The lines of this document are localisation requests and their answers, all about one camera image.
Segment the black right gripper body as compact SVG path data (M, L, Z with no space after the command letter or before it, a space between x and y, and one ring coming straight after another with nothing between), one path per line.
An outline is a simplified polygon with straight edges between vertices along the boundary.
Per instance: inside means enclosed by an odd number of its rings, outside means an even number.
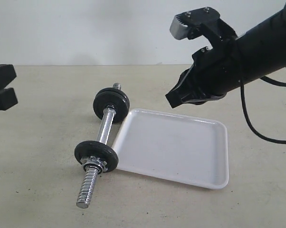
M181 84L183 104L203 104L240 87L241 63L234 50L204 47L192 55L193 65Z

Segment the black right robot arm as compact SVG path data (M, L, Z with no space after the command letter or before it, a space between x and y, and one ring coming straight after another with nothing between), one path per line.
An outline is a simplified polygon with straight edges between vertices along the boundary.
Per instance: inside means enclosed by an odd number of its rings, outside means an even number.
M203 36L210 42L192 55L193 64L166 94L173 108L219 100L241 84L286 67L286 3L240 36L211 7L175 15L170 33L177 40Z

